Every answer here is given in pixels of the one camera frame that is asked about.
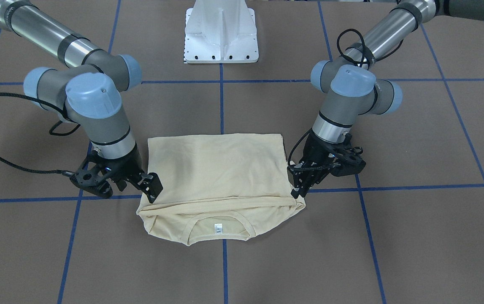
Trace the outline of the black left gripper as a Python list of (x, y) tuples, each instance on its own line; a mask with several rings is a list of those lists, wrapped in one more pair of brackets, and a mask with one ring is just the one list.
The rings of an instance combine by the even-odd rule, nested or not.
[[(338, 144), (351, 144), (352, 135), (346, 133), (344, 140)], [(300, 161), (292, 162), (292, 154), (300, 143), (305, 140)], [(331, 175), (334, 166), (334, 145), (321, 140), (312, 130), (308, 130), (294, 145), (288, 156), (288, 171), (293, 177), (291, 195), (294, 199), (305, 198), (309, 189), (320, 184), (325, 177)]]

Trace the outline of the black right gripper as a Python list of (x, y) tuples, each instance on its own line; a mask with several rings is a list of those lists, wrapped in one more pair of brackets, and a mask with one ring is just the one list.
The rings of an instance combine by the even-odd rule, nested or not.
[(153, 204), (163, 191), (163, 185), (157, 173), (142, 169), (142, 159), (138, 146), (135, 146), (126, 156), (108, 159), (108, 169), (113, 171), (110, 179), (122, 192), (127, 184), (133, 185), (143, 192), (150, 204)]

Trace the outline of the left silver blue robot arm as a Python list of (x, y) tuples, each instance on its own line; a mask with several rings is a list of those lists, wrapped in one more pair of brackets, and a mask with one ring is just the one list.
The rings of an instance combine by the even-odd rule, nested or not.
[(328, 175), (342, 177), (363, 171), (363, 149), (352, 145), (351, 129), (357, 117), (390, 114), (403, 100), (398, 84), (377, 79), (370, 68), (436, 16), (484, 21), (484, 0), (401, 0), (366, 35), (347, 29), (359, 40), (345, 50), (337, 43), (338, 58), (313, 67), (311, 84), (326, 98), (313, 127), (302, 136), (301, 160), (288, 160), (294, 198), (303, 198)]

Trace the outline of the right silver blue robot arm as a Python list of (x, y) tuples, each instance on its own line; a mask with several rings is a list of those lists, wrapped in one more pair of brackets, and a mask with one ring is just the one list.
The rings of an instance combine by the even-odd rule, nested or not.
[(100, 198), (128, 184), (153, 203), (163, 190), (156, 173), (142, 169), (141, 156), (122, 104), (121, 92), (139, 85), (142, 70), (128, 54), (114, 56), (87, 37), (42, 12), (28, 0), (0, 0), (0, 29), (15, 33), (58, 58), (64, 71), (39, 67), (24, 79), (24, 94), (0, 97), (29, 100), (55, 112), (59, 122), (82, 127), (92, 149), (76, 171), (52, 170)]

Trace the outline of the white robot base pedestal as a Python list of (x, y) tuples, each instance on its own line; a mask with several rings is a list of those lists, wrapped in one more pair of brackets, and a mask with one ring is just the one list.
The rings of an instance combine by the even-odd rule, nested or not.
[(197, 0), (185, 13), (184, 63), (259, 60), (255, 11), (244, 0)]

